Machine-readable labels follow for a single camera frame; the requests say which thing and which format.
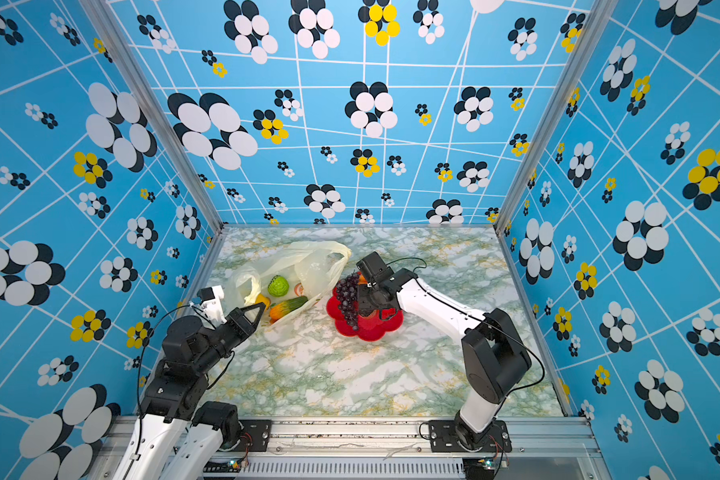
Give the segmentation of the green cucumber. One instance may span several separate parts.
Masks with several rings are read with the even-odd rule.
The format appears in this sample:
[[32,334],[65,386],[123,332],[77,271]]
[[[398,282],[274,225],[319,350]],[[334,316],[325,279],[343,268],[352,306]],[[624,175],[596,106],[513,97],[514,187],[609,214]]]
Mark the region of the green cucumber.
[[303,307],[307,301],[308,298],[306,296],[298,296],[274,304],[269,311],[271,322],[276,323],[287,315],[296,312]]

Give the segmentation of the green bumpy fruit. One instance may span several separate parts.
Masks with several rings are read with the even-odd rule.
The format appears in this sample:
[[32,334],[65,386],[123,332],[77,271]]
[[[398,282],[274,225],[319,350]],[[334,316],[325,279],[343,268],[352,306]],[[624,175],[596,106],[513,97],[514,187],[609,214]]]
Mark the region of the green bumpy fruit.
[[281,298],[286,296],[290,291],[289,281],[282,275],[275,275],[270,280],[267,291],[270,296]]

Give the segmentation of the yellowish plastic bag orange print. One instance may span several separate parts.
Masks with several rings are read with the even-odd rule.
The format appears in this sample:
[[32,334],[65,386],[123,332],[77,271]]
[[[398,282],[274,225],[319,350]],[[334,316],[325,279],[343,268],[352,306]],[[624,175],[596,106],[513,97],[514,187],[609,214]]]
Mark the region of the yellowish plastic bag orange print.
[[[283,319],[293,318],[332,294],[351,256],[350,248],[336,241],[288,244],[272,255],[234,270],[230,278],[222,283],[225,300],[231,308],[243,308],[255,304],[257,296],[262,294],[271,299],[272,307],[283,300],[306,296],[307,303]],[[284,276],[290,283],[290,291],[284,297],[272,297],[267,291],[275,275]],[[263,318],[273,325],[270,308]]]

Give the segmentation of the dark purple grapes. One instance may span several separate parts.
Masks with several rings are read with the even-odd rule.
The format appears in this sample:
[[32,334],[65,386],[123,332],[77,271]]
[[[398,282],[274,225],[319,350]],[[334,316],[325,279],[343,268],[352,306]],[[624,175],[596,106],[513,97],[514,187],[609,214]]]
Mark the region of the dark purple grapes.
[[338,309],[353,331],[359,328],[357,307],[359,280],[360,273],[355,272],[339,280],[335,287]]

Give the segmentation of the red flower-shaped plate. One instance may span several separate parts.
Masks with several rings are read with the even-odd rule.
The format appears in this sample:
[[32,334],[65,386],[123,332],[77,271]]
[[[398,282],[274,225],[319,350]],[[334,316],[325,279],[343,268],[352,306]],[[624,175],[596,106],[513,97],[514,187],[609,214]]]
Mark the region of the red flower-shaped plate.
[[[359,283],[365,283],[365,279],[360,273]],[[332,296],[327,302],[326,311],[333,319],[337,332],[345,337],[357,337],[366,342],[375,342],[380,340],[386,333],[393,332],[400,328],[404,321],[404,314],[399,312],[392,318],[379,318],[373,316],[371,318],[363,318],[358,315],[358,330],[353,331],[345,322],[344,317],[338,309],[338,300],[335,297],[335,287]]]

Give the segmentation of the yellow bell pepper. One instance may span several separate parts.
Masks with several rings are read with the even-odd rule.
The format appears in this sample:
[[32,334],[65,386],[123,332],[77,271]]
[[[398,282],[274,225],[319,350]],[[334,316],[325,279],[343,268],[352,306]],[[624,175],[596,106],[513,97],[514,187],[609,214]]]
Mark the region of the yellow bell pepper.
[[265,295],[259,294],[255,300],[256,303],[262,303],[264,305],[264,309],[268,310],[271,307],[271,299],[266,297]]

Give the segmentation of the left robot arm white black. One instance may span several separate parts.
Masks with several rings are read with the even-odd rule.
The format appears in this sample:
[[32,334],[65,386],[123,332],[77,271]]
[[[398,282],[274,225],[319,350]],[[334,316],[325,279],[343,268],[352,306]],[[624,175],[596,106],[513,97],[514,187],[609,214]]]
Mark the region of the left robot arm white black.
[[199,479],[217,452],[238,452],[234,471],[249,454],[267,450],[272,422],[241,421],[235,405],[200,400],[209,373],[257,330],[266,305],[235,308],[206,327],[198,314],[176,319],[162,343],[163,358],[145,388],[138,419],[115,479]]

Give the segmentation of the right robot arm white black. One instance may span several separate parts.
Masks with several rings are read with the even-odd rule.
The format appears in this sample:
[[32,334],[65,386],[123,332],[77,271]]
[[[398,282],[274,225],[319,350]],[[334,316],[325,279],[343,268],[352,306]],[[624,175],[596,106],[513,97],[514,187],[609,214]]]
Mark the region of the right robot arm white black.
[[435,290],[411,270],[360,266],[366,284],[358,292],[362,315],[398,310],[413,314],[461,345],[470,390],[455,415],[460,444],[476,451],[510,394],[540,358],[521,340],[510,316],[501,309],[470,308]]

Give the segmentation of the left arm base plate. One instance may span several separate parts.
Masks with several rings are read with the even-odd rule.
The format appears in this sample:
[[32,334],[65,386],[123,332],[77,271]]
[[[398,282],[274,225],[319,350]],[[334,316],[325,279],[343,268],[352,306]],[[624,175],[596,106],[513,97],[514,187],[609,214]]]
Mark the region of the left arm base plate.
[[265,452],[268,448],[273,422],[271,419],[243,419],[235,426],[223,427],[220,452]]

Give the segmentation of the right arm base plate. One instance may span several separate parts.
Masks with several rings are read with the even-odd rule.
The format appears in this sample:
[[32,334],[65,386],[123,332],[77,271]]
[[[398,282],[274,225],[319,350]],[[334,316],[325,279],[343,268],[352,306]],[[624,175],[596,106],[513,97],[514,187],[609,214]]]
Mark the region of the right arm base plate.
[[510,453],[513,449],[507,425],[492,421],[483,431],[475,433],[461,420],[430,420],[430,448],[433,453]]

